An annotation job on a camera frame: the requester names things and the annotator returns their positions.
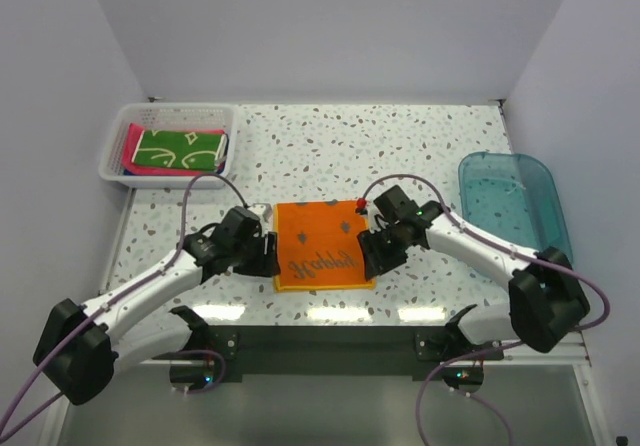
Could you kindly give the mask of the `orange grey patterned towel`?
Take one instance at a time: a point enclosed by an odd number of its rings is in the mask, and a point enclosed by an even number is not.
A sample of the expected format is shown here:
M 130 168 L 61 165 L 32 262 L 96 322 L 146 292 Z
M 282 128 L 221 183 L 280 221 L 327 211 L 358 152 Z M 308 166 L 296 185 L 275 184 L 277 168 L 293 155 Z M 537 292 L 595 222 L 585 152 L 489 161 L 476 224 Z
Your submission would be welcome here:
M 279 292 L 372 289 L 365 278 L 364 257 L 357 235 L 368 220 L 356 212 L 357 202 L 278 203 L 273 231 L 280 272 Z

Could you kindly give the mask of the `yellow green patterned towel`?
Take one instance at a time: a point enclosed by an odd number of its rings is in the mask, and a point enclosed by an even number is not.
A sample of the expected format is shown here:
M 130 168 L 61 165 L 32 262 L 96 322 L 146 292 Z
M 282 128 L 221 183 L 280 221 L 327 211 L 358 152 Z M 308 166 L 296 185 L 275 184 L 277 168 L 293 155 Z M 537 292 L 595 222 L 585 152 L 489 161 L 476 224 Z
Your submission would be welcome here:
M 136 166 L 215 172 L 226 158 L 224 133 L 145 130 L 132 154 Z

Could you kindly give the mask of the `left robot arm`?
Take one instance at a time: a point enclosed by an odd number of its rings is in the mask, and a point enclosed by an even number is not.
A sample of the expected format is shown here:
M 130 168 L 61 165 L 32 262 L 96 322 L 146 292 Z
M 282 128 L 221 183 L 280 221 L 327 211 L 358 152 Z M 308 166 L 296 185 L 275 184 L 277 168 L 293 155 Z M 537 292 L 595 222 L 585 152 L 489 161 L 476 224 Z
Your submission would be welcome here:
M 278 274 L 273 208 L 266 203 L 231 208 L 219 222 L 182 231 L 176 246 L 149 270 L 82 304 L 65 299 L 47 318 L 33 361 L 74 405 L 96 397 L 114 375 L 147 359 L 180 353 L 211 354 L 213 328 L 187 306 L 173 307 L 173 327 L 135 334 L 156 310 L 228 271 L 249 277 Z

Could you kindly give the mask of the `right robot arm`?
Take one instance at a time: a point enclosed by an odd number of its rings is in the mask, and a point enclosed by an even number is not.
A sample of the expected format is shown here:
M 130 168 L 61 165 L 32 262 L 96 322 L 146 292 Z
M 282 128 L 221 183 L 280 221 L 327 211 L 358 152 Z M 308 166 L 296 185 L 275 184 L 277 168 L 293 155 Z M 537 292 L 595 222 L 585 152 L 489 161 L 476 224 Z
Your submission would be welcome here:
M 507 302 L 470 305 L 447 321 L 435 343 L 446 358 L 468 358 L 503 341 L 548 353 L 590 311 L 567 256 L 556 248 L 539 252 L 509 243 L 438 201 L 418 205 L 398 186 L 373 202 L 357 199 L 355 211 L 376 224 L 357 236 L 366 279 L 404 265 L 409 249 L 421 247 L 462 261 L 506 291 Z

